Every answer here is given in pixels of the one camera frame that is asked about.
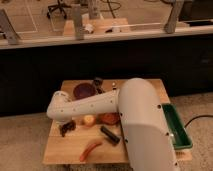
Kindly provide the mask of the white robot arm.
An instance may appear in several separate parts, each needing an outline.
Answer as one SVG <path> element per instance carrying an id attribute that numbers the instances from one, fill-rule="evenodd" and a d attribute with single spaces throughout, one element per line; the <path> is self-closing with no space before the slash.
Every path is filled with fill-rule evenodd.
<path id="1" fill-rule="evenodd" d="M 57 91 L 47 116 L 61 125 L 88 114 L 120 115 L 123 138 L 133 171 L 180 171 L 159 95 L 142 78 L 125 81 L 119 88 L 72 101 Z"/>

